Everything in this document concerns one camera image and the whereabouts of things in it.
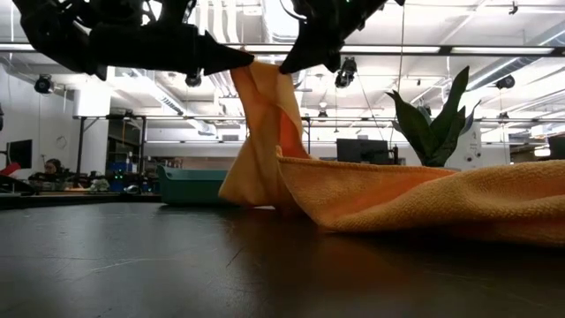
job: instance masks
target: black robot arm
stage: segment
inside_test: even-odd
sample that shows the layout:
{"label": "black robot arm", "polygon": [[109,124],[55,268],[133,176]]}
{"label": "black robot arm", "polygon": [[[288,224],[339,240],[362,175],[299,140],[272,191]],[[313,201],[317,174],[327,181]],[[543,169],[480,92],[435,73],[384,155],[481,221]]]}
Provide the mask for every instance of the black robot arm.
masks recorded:
{"label": "black robot arm", "polygon": [[[404,5],[405,0],[395,0]],[[298,38],[281,65],[281,73],[293,73],[319,64],[339,70],[345,39],[362,30],[387,0],[292,0],[299,21]]]}
{"label": "black robot arm", "polygon": [[[101,80],[109,65],[181,72],[191,78],[200,71],[208,75],[250,64],[252,55],[183,23],[194,1],[161,0],[161,17],[155,20],[152,12],[143,11],[144,0],[13,0],[37,51]],[[142,26],[144,14],[152,21]]]}

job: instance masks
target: green plant leaf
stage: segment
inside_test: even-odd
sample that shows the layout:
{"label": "green plant leaf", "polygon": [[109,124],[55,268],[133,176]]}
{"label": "green plant leaf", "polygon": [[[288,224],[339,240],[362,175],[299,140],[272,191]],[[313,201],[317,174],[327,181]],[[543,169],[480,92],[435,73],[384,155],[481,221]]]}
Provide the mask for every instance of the green plant leaf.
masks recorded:
{"label": "green plant leaf", "polygon": [[436,151],[427,160],[427,165],[431,167],[443,167],[445,162],[453,155],[459,141],[459,133],[465,125],[465,107],[461,108],[453,118],[449,132],[444,142],[436,149]]}
{"label": "green plant leaf", "polygon": [[438,147],[438,141],[426,122],[424,115],[414,106],[405,102],[398,92],[387,93],[395,101],[398,124],[406,140],[418,156],[429,156]]}
{"label": "green plant leaf", "polygon": [[457,109],[461,96],[467,89],[469,82],[469,66],[465,67],[457,74],[451,85],[448,101],[443,105],[440,115],[430,124],[432,132],[437,138],[439,144],[443,144],[449,134],[449,129],[453,123],[454,118],[457,116]]}
{"label": "green plant leaf", "polygon": [[422,115],[424,115],[427,124],[430,125],[432,123],[432,119],[430,118],[430,114],[427,112],[427,110],[422,106],[418,106],[416,109],[419,110],[419,112],[421,112]]}
{"label": "green plant leaf", "polygon": [[475,107],[473,107],[473,111],[471,112],[471,114],[467,117],[467,119],[465,119],[465,125],[463,126],[463,129],[461,129],[461,132],[459,133],[460,136],[467,133],[473,126],[473,121],[475,120],[475,109],[481,104],[481,102],[482,101],[477,102]]}
{"label": "green plant leaf", "polygon": [[400,124],[398,124],[397,121],[393,120],[392,121],[392,126],[393,128],[395,128],[395,130],[401,134],[404,134],[403,129],[400,127]]}

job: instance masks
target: desk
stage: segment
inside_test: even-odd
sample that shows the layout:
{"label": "desk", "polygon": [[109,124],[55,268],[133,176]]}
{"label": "desk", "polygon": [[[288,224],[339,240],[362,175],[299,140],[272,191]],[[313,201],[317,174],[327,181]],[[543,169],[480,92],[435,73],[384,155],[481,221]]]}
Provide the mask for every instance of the desk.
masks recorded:
{"label": "desk", "polygon": [[273,210],[155,203],[4,211],[0,315],[565,315],[563,251],[420,235],[343,236]]}

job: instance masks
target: orange towel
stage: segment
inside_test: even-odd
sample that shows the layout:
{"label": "orange towel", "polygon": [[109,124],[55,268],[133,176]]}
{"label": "orange towel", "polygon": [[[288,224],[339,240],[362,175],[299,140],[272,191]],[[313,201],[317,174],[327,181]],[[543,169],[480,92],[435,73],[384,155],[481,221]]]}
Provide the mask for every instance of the orange towel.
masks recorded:
{"label": "orange towel", "polygon": [[220,196],[301,209],[331,231],[434,227],[473,239],[565,245],[565,161],[451,170],[313,160],[291,78],[255,62],[231,76],[250,137]]}

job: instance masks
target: red object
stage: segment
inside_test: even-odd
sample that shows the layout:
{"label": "red object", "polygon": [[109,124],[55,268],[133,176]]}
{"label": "red object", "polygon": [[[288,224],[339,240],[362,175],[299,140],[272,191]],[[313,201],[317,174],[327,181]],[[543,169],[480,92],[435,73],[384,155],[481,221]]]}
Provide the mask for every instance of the red object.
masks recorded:
{"label": "red object", "polygon": [[19,165],[19,163],[12,163],[9,164],[6,169],[4,170],[0,170],[0,175],[2,176],[10,176],[12,173],[16,172],[17,170],[20,170],[21,166]]}

